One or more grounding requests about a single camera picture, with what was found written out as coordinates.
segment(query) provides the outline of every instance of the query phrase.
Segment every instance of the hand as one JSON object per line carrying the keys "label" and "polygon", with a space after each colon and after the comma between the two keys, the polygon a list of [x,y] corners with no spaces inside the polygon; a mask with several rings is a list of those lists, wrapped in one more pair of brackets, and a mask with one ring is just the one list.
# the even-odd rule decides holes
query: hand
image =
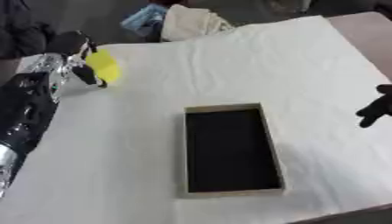
{"label": "hand", "polygon": [[392,116],[392,85],[380,85],[377,87],[377,91],[383,95],[356,114],[363,117],[360,122],[362,128],[372,126],[384,115]]}

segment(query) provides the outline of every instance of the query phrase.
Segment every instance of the white tablecloth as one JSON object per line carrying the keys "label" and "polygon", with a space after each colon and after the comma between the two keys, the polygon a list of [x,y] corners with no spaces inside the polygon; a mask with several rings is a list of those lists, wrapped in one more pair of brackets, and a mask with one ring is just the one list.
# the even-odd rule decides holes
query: white tablecloth
{"label": "white tablecloth", "polygon": [[[285,223],[392,202],[392,118],[355,116],[389,81],[322,17],[104,48],[122,78],[63,99],[0,223]],[[288,189],[179,199],[184,107],[244,102],[263,105]]]}

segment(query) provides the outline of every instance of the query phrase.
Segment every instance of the black tray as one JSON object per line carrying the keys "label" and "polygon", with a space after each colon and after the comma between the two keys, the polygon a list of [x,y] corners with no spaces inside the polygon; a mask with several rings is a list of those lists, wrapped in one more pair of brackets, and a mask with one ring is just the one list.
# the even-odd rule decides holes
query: black tray
{"label": "black tray", "polygon": [[185,125],[189,193],[284,189],[260,104],[188,108]]}

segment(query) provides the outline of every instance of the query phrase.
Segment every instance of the white towel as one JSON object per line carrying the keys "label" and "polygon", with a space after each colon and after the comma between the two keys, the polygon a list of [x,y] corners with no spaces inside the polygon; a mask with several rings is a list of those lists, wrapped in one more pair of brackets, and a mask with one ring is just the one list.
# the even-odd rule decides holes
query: white towel
{"label": "white towel", "polygon": [[234,28],[228,21],[206,9],[174,4],[166,14],[162,39],[179,41]]}

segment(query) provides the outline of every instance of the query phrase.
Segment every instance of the yellow object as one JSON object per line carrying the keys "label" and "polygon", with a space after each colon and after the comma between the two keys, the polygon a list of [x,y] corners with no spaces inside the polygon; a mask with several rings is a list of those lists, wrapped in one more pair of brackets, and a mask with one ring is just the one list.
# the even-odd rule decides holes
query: yellow object
{"label": "yellow object", "polygon": [[86,63],[93,68],[96,76],[107,83],[116,81],[120,77],[120,67],[108,50],[98,49],[98,52],[87,56]]}

